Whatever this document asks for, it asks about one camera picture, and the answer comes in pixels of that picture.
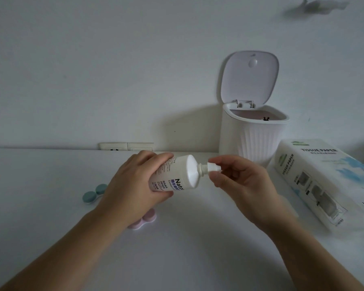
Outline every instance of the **green logo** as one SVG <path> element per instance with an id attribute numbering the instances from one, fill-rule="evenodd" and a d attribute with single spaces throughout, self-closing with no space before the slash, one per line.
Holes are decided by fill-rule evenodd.
<path id="1" fill-rule="evenodd" d="M 278 163 L 280 163 L 280 166 L 283 165 L 283 163 L 285 162 L 286 160 L 286 157 L 287 157 L 287 154 L 282 154 L 281 157 L 279 157 L 279 161 Z"/>
<path id="2" fill-rule="evenodd" d="M 309 144 L 306 144 L 305 142 L 292 141 L 291 143 L 296 146 L 310 146 Z"/>

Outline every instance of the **wall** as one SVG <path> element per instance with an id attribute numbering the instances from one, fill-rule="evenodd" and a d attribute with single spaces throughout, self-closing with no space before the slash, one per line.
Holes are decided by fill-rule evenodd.
<path id="1" fill-rule="evenodd" d="M 364 161 L 364 0 L 313 16 L 301 1 L 0 0 L 0 147 L 217 151 L 221 65 L 264 50 L 286 136 Z"/>

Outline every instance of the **white cap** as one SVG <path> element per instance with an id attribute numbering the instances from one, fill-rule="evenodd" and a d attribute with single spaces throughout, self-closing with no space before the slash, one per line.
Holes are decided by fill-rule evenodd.
<path id="1" fill-rule="evenodd" d="M 199 175 L 204 176 L 204 175 L 207 175 L 210 171 L 221 171 L 221 166 L 208 162 L 208 164 L 200 163 L 198 165 L 197 169 L 198 169 Z"/>

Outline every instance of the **hand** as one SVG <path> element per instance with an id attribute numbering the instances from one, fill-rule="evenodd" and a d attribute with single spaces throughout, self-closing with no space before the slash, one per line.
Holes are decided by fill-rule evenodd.
<path id="1" fill-rule="evenodd" d="M 153 206 L 173 195 L 172 191 L 151 191 L 148 186 L 150 176 L 172 157 L 172 153 L 156 155 L 151 151 L 132 155 L 112 178 L 95 211 L 112 216 L 123 227 L 140 220 Z"/>
<path id="2" fill-rule="evenodd" d="M 263 231 L 295 220 L 282 203 L 267 171 L 240 156 L 224 155 L 208 160 L 221 166 L 209 177 L 233 199 L 245 217 Z"/>

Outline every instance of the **forearm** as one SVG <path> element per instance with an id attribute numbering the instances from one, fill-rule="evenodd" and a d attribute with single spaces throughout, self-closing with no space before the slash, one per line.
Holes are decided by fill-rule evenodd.
<path id="1" fill-rule="evenodd" d="M 364 290 L 364 286 L 296 221 L 267 234 L 299 290 Z"/>
<path id="2" fill-rule="evenodd" d="M 124 226 L 94 212 L 0 288 L 27 291 L 78 290 L 103 251 Z"/>

